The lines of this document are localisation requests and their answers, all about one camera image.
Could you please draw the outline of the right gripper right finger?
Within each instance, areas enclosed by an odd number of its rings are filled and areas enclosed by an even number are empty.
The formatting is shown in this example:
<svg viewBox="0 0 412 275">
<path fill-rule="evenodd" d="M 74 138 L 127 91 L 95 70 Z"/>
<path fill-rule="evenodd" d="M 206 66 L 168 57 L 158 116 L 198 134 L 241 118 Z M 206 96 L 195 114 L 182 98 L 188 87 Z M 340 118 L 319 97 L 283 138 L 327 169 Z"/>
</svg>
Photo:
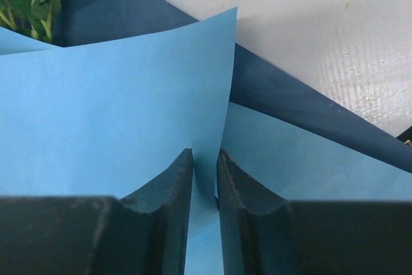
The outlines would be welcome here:
<svg viewBox="0 0 412 275">
<path fill-rule="evenodd" d="M 410 274 L 411 203 L 286 200 L 221 150 L 225 274 Z"/>
</svg>

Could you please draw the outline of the black ribbon gold lettering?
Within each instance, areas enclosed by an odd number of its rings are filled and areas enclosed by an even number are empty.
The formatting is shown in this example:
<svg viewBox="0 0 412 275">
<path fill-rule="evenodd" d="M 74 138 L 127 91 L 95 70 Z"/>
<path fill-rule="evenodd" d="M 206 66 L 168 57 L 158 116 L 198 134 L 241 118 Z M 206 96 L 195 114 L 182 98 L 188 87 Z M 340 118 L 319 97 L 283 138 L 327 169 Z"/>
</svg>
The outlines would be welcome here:
<svg viewBox="0 0 412 275">
<path fill-rule="evenodd" d="M 407 130 L 401 133 L 397 137 L 397 139 L 411 147 L 412 146 L 412 127 L 409 127 Z"/>
</svg>

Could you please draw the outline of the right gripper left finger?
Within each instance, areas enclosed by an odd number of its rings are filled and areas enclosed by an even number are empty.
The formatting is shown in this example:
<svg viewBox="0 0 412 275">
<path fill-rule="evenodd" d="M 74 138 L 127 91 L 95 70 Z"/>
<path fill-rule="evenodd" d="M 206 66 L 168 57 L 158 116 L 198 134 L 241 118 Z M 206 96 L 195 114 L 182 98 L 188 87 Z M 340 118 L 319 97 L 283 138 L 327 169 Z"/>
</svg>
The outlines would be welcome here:
<svg viewBox="0 0 412 275">
<path fill-rule="evenodd" d="M 1 198 L 2 274 L 183 274 L 193 157 L 184 149 L 140 189 Z"/>
</svg>

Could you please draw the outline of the blue wrapping paper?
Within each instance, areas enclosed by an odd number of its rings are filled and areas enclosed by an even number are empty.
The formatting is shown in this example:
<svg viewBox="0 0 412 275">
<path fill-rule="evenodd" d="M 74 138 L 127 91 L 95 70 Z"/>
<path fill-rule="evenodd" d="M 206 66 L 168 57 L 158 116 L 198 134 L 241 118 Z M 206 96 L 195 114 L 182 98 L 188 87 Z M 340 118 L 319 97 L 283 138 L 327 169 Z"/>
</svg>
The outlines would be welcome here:
<svg viewBox="0 0 412 275">
<path fill-rule="evenodd" d="M 217 161 L 286 200 L 411 203 L 411 147 L 164 0 L 62 0 L 46 43 L 1 26 L 1 198 L 121 199 L 193 157 L 183 274 L 225 274 Z"/>
</svg>

